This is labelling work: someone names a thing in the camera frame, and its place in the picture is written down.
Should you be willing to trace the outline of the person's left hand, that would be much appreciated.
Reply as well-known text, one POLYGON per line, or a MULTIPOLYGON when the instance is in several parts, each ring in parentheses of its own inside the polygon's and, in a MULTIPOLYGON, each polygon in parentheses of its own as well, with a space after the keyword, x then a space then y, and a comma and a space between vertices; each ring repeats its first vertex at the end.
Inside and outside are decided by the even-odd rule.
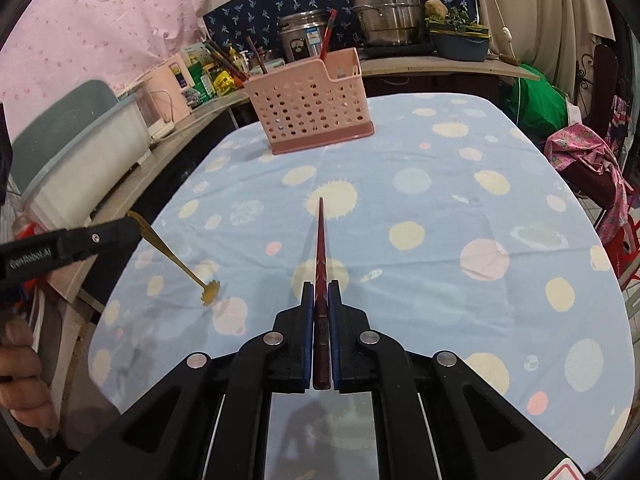
POLYGON ((32 348, 32 330, 19 316, 4 326, 6 343, 1 345, 1 406, 27 427, 58 432, 56 414, 49 387, 41 379, 41 361, 32 348))

